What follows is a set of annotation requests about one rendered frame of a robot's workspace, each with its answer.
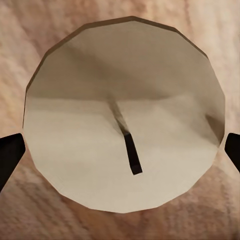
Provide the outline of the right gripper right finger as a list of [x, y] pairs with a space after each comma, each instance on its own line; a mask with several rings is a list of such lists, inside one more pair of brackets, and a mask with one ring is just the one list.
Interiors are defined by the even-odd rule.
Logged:
[[229, 133], [224, 150], [240, 172], [240, 134]]

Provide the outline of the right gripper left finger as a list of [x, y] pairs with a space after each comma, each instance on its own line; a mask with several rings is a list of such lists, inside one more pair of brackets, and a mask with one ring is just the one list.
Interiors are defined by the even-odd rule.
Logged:
[[26, 152], [21, 133], [0, 138], [0, 192]]

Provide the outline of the pillar candle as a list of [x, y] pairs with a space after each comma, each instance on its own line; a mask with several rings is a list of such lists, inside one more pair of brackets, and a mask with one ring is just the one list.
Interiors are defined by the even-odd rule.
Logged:
[[193, 187], [224, 139], [225, 111], [207, 54], [175, 27], [131, 15], [85, 23], [46, 51], [22, 131], [61, 195], [124, 214]]

